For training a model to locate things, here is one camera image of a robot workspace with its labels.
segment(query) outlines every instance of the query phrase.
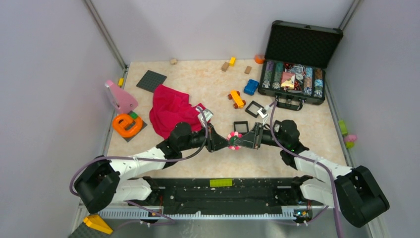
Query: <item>yellow toy car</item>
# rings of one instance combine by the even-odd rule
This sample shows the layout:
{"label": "yellow toy car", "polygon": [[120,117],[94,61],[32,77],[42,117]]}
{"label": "yellow toy car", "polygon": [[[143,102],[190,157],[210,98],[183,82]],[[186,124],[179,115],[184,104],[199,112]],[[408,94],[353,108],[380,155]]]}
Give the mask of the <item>yellow toy car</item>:
{"label": "yellow toy car", "polygon": [[238,91],[230,91],[230,94],[229,95],[227,95],[227,98],[230,100],[230,99],[233,99],[233,101],[235,102],[234,104],[233,104],[233,107],[235,108],[235,109],[238,109],[238,108],[243,108],[245,105],[246,105],[246,102],[245,102],[245,100],[242,100],[239,96],[240,96],[241,94],[238,92]]}

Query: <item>red towel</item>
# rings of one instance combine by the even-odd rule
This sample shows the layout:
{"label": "red towel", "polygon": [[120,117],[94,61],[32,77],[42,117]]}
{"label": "red towel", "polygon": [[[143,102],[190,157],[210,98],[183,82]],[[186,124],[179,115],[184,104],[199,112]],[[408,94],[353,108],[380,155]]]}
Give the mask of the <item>red towel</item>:
{"label": "red towel", "polygon": [[187,122],[193,131],[201,130],[197,116],[199,112],[189,104],[190,95],[159,85],[153,94],[150,122],[156,133],[167,139],[180,122]]}

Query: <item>case handle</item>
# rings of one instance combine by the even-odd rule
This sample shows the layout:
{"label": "case handle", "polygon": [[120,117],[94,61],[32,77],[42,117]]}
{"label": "case handle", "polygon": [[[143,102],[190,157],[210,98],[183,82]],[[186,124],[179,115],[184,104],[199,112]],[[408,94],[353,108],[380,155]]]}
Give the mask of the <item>case handle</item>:
{"label": "case handle", "polygon": [[285,103],[277,102],[277,107],[299,111],[300,109],[302,109],[304,102],[305,102],[304,100],[299,99],[299,105],[292,105],[292,99],[286,98]]}

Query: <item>blue toy car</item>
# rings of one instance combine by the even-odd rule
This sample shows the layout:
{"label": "blue toy car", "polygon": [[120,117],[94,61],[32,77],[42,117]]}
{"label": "blue toy car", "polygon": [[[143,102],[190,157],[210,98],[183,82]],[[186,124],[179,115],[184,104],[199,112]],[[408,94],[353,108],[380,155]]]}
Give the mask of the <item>blue toy car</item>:
{"label": "blue toy car", "polygon": [[252,96],[255,93],[255,90],[258,88],[259,84],[260,83],[258,83],[255,80],[252,80],[252,79],[248,80],[248,84],[244,88],[244,93]]}

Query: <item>beige table surface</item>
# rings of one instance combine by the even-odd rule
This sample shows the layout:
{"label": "beige table surface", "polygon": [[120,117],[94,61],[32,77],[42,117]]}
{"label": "beige table surface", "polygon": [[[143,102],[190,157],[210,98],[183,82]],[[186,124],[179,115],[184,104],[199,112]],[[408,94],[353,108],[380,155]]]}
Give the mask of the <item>beige table surface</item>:
{"label": "beige table surface", "polygon": [[[202,103],[214,113],[211,122],[220,135],[228,135],[233,130],[234,121],[247,120],[250,129],[256,119],[243,109],[234,109],[227,95],[230,90],[243,92],[248,79],[259,81],[262,66],[253,59],[236,60],[235,66],[226,72],[220,70],[224,60],[179,61],[176,65],[169,62],[132,62],[129,67],[124,90],[139,102],[134,110],[148,126],[130,142],[126,142],[118,133],[112,133],[108,155],[126,156],[146,151],[163,138],[157,135],[150,123],[149,112],[152,108],[153,94],[137,88],[136,84],[147,70],[167,76],[164,86],[190,95],[190,103],[195,106]],[[249,75],[246,66],[251,66]],[[241,98],[248,103],[252,100],[261,105],[272,102],[272,98],[241,93]],[[292,119],[300,132],[300,141],[315,153],[342,165],[345,165],[328,102],[319,106],[305,104],[296,112],[277,108],[275,119]],[[183,156],[192,154],[195,149],[184,151]],[[241,148],[233,151],[228,148],[209,153],[206,149],[187,161],[178,162],[164,170],[151,171],[144,176],[155,178],[273,178],[294,177],[303,173],[285,165],[280,157],[280,149],[261,145],[259,150]]]}

